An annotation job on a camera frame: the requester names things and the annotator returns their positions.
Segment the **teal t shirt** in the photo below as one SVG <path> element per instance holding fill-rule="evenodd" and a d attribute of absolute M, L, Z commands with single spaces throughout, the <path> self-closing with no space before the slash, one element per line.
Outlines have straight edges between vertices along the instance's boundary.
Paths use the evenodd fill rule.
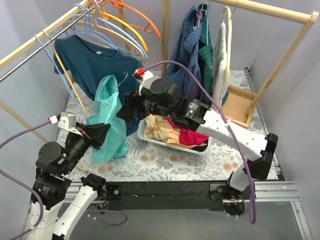
<path fill-rule="evenodd" d="M 109 124 L 110 128 L 99 150 L 93 150 L 91 161 L 100 163 L 114 161 L 128 152 L 126 142 L 127 126 L 124 120 L 116 116 L 122 104 L 119 98 L 118 81 L 114 75 L 105 76 L 98 84 L 93 107 L 97 114 L 92 115 L 87 123 Z"/>

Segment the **beige t shirt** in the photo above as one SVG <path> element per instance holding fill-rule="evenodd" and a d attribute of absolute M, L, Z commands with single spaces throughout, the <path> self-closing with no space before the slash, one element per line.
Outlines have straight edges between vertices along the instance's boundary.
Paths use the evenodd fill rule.
<path fill-rule="evenodd" d="M 149 115 L 144 119 L 145 127 L 143 136 L 148 139 L 156 139 L 170 146 L 178 146 L 192 149 L 195 145 L 182 145 L 179 141 L 180 130 L 173 128 L 162 116 Z"/>

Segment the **magenta garment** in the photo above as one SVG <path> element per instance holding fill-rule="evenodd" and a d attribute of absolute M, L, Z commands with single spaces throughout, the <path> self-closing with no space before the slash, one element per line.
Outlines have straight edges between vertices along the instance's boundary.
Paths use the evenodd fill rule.
<path fill-rule="evenodd" d="M 169 117 L 165 117 L 165 119 L 174 129 L 180 130 L 179 143 L 184 146 L 202 146 L 209 139 L 209 136 L 205 134 L 177 126 Z"/>

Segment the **dark blue garment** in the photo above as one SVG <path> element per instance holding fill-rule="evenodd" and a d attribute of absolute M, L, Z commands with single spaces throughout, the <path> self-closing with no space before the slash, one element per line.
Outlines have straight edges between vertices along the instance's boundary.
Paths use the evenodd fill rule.
<path fill-rule="evenodd" d="M 71 72 L 74 82 L 92 101 L 100 81 L 109 75 L 114 75 L 119 84 L 121 104 L 124 103 L 126 93 L 139 88 L 133 73 L 142 68 L 143 64 L 121 50 L 102 47 L 78 35 L 58 38 L 53 46 L 60 58 L 60 61 L 54 58 L 58 67 L 54 72 L 64 72 L 61 62 L 64 68 Z"/>

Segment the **black t shirt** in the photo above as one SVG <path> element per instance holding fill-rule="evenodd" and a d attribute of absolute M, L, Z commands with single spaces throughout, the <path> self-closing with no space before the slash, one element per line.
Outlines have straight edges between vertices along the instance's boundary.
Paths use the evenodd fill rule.
<path fill-rule="evenodd" d="M 195 146 L 192 148 L 192 150 L 197 151 L 197 152 L 203 152 L 207 149 L 208 147 L 208 139 L 203 143 L 203 145 Z"/>

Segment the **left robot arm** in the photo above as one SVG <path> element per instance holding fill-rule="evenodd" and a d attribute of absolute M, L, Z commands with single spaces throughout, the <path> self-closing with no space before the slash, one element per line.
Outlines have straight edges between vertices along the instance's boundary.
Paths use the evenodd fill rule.
<path fill-rule="evenodd" d="M 72 183 L 66 175 L 71 173 L 89 148 L 101 148 L 110 127 L 110 124 L 104 123 L 76 123 L 75 128 L 79 133 L 69 132 L 65 147 L 52 141 L 40 148 L 32 187 L 39 198 L 31 197 L 31 231 L 25 236 L 26 240 L 68 240 L 90 203 L 106 196 L 106 180 L 91 173 L 81 178 L 82 185 L 76 197 L 63 215 L 58 217 Z"/>

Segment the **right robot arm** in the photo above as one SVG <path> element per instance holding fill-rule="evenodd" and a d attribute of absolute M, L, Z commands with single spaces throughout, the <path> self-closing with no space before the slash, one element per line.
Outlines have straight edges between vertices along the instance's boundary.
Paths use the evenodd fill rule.
<path fill-rule="evenodd" d="M 180 128 L 212 137 L 237 149 L 243 164 L 231 174 L 222 193 L 237 199 L 246 188 L 254 191 L 255 180 L 266 180 L 279 137 L 249 131 L 226 118 L 209 105 L 182 97 L 179 88 L 167 79 L 156 80 L 124 96 L 124 105 L 116 116 L 127 123 L 134 115 L 143 120 L 150 115 L 168 117 Z"/>

